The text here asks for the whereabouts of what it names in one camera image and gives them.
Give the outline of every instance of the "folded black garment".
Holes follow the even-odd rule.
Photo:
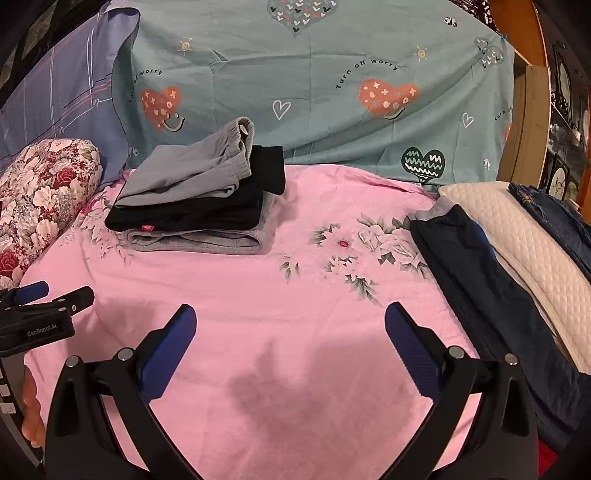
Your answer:
[[[480,357],[519,358],[538,434],[560,452],[590,411],[591,377],[558,350],[531,296],[502,268],[459,205],[442,216],[411,221],[410,230]]]
[[[591,281],[591,225],[564,203],[535,187],[511,183],[509,192]]]
[[[116,232],[148,228],[164,232],[187,230],[249,230],[261,217],[262,193],[282,195],[285,167],[281,147],[252,147],[252,174],[226,198],[201,197],[138,207],[113,207],[105,226]]]

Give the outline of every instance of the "teal fabric backdrop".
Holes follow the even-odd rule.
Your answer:
[[[291,164],[495,180],[514,50],[446,0],[113,0],[140,11],[113,101],[137,166],[237,116]]]

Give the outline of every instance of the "floral pillow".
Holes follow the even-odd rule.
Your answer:
[[[43,140],[18,154],[0,179],[0,288],[18,287],[94,194],[101,174],[89,140]]]

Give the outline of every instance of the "cream quilted fabric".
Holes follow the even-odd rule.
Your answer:
[[[591,285],[554,239],[507,191],[508,183],[459,183],[439,193],[477,221],[546,312],[574,364],[591,373]]]

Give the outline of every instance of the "stack of folded clothes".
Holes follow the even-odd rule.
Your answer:
[[[253,145],[245,117],[193,145],[159,145],[131,174],[105,219],[129,248],[252,255],[272,240],[285,190],[283,149]]]

